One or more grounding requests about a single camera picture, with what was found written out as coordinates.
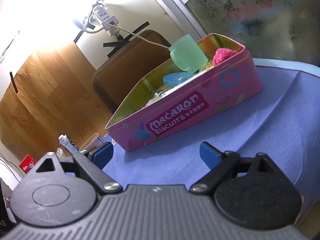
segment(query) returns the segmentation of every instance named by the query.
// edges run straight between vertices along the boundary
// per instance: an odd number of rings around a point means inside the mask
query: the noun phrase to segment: white wall
[[[9,4],[9,0],[0,0],[0,54],[19,30],[19,24],[16,21],[11,21],[7,19],[7,17],[12,13],[12,8]],[[17,51],[21,50],[17,42],[12,43],[11,48],[15,48],[14,50]],[[25,51],[25,49],[23,49],[21,53],[19,53],[16,57],[8,57],[9,60],[3,61],[3,63],[0,65],[0,100],[3,97],[8,85],[10,84],[10,71],[14,72],[18,65],[21,66],[26,59],[25,53],[23,53],[23,51]],[[19,160],[3,145],[1,141],[0,157],[9,160],[16,166],[18,166],[20,163]],[[8,162],[5,162],[5,160],[0,158],[0,177],[11,189],[15,188],[15,186],[18,184],[17,179],[20,180],[22,176],[18,174],[16,171],[17,169],[13,165],[11,165]]]
[[[87,3],[91,5],[95,1],[88,0]],[[105,2],[108,4],[108,12],[118,18],[119,27],[132,32],[148,21],[150,25],[144,30],[149,29],[160,33],[171,44],[183,36],[181,30],[156,0],[105,0]],[[122,31],[120,34],[123,37],[128,35]],[[103,43],[112,41],[117,41],[115,36],[109,37],[105,31],[101,31],[95,34],[83,33],[76,44],[90,63],[98,69],[108,60],[107,54],[113,50],[113,48],[104,48]]]

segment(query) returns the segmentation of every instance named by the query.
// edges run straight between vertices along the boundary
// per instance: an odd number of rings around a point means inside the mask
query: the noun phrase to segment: blue tablecloth
[[[320,197],[320,69],[277,60],[255,64],[282,68],[258,66],[263,84],[258,95],[193,127],[129,153],[116,144],[103,171],[124,187],[190,187],[209,172],[199,156],[202,141],[246,157],[265,152],[296,185],[305,212]]]

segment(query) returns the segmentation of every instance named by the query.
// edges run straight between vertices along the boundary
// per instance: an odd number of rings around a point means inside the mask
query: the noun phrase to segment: metal screw
[[[202,183],[195,184],[192,186],[192,191],[194,191],[194,192],[204,192],[207,189],[208,189],[208,186],[206,184],[202,184]]]
[[[116,182],[108,182],[103,187],[105,190],[115,191],[120,188],[120,185],[119,183],[116,183]]]
[[[153,192],[158,192],[158,191],[161,191],[161,188],[160,187],[155,187],[155,188],[152,189],[152,191]]]

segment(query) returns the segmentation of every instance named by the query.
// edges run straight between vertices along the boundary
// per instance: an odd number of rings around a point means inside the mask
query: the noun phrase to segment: green plastic cup
[[[207,57],[189,34],[172,44],[169,51],[175,65],[188,73],[194,73],[208,63]]]

